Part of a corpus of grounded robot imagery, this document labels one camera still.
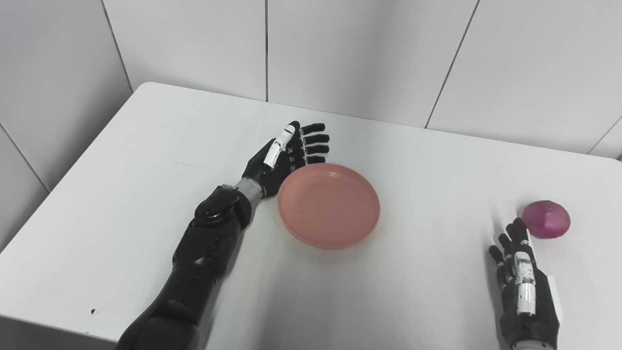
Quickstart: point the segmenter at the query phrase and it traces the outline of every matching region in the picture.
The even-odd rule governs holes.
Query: robotic hand
[[[513,350],[557,350],[560,321],[555,312],[554,285],[551,288],[549,277],[536,265],[522,219],[515,219],[506,231],[507,235],[499,236],[503,253],[496,245],[488,249],[497,263],[503,338]]]
[[[324,163],[323,156],[313,154],[328,153],[325,144],[329,141],[326,134],[315,134],[325,130],[323,123],[300,127],[298,121],[289,123],[277,138],[266,145],[248,161],[243,179],[250,179],[261,187],[262,198],[272,197],[285,178],[292,171],[307,164]]]
[[[262,198],[274,196],[285,178],[325,158],[328,135],[324,124],[300,127],[293,121],[270,140],[246,166],[235,186],[218,186],[198,205],[175,253],[173,270],[162,291],[121,335],[117,350],[191,350],[204,348],[201,321],[208,300],[232,265],[241,244],[240,233],[250,224]]]

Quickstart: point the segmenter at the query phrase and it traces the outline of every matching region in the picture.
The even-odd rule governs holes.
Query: table surface
[[[376,188],[361,244],[305,245],[260,203],[220,291],[208,349],[499,349],[486,249],[525,204],[569,232],[534,240],[564,312],[560,348],[622,328],[622,164],[612,159],[141,85],[0,254],[0,315],[115,341],[154,299],[196,205],[291,120]]]

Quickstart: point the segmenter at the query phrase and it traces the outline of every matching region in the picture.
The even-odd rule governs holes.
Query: purple onion
[[[529,232],[543,239],[557,238],[570,228],[570,216],[564,207],[552,201],[537,201],[522,211]]]

